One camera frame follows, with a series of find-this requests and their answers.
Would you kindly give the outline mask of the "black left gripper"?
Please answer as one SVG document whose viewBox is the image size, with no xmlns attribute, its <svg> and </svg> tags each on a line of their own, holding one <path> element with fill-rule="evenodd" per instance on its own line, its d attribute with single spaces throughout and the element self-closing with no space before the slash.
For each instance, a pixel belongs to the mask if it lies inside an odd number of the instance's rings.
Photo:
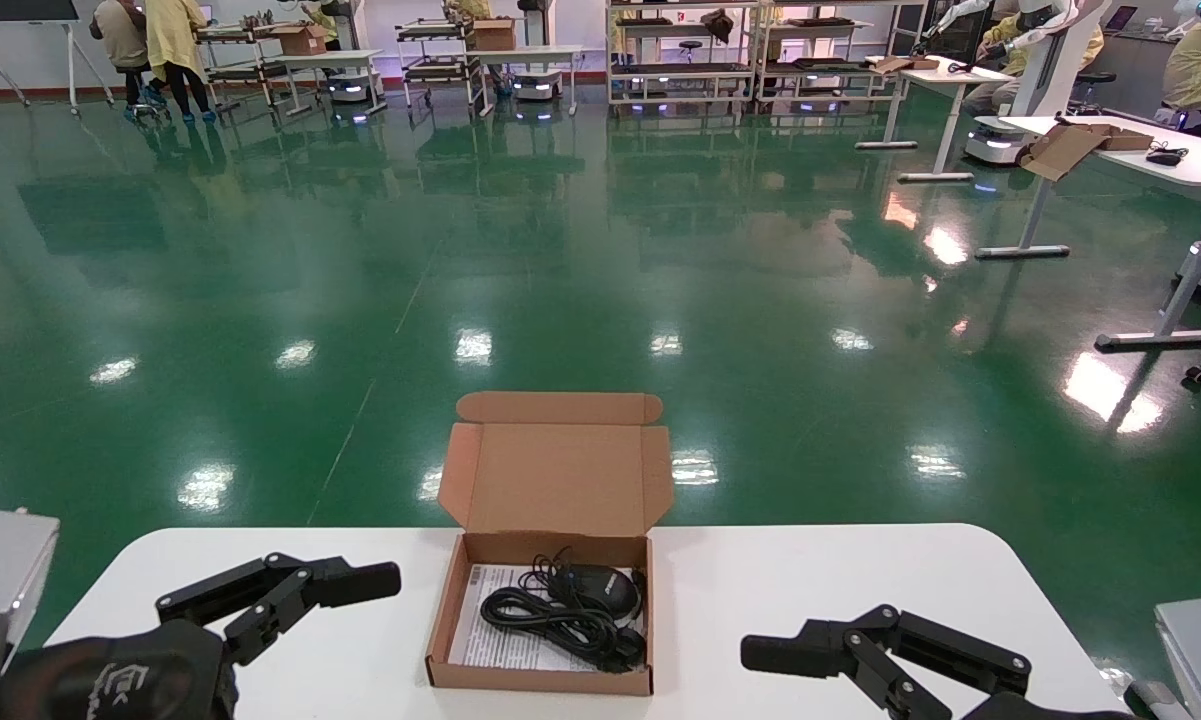
<svg viewBox="0 0 1201 720">
<path fill-rule="evenodd" d="M 159 598 L 165 624 L 149 632 L 14 656 L 0 682 L 0 719 L 231 719 L 239 700 L 231 664 L 252 664 L 313 608 L 399 592 L 395 562 L 354 568 L 341 556 L 285 553 L 244 562 Z M 204 629 L 225 618 L 225 641 Z"/>
</svg>

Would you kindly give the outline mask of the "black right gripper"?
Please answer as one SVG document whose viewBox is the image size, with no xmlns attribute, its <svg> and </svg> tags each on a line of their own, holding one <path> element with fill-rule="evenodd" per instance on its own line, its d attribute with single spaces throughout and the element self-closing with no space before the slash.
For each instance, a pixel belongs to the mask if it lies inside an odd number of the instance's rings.
<svg viewBox="0 0 1201 720">
<path fill-rule="evenodd" d="M 974 635 L 889 605 L 853 620 L 806 620 L 791 638 L 746 635 L 742 666 L 755 673 L 846 676 L 892 719 L 951 719 L 951 708 L 898 661 L 987 694 L 964 720 L 1136 720 L 1127 710 L 1057 710 L 1024 698 L 1030 662 Z"/>
</svg>

